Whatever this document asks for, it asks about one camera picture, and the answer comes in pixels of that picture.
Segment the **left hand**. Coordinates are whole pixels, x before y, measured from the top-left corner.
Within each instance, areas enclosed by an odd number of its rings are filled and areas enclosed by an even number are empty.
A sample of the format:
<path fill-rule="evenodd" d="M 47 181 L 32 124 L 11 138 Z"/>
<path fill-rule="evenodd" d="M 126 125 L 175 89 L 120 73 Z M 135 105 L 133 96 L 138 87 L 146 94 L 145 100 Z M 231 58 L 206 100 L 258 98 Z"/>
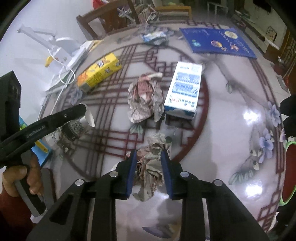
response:
<path fill-rule="evenodd" d="M 42 181 L 41 169 L 38 158 L 34 152 L 31 154 L 30 171 L 27 173 L 25 166 L 12 166 L 6 168 L 2 173 L 3 188 L 11 197 L 18 197 L 19 192 L 16 189 L 15 181 L 26 179 L 29 185 L 29 191 L 32 195 L 44 195 L 44 186 Z"/>

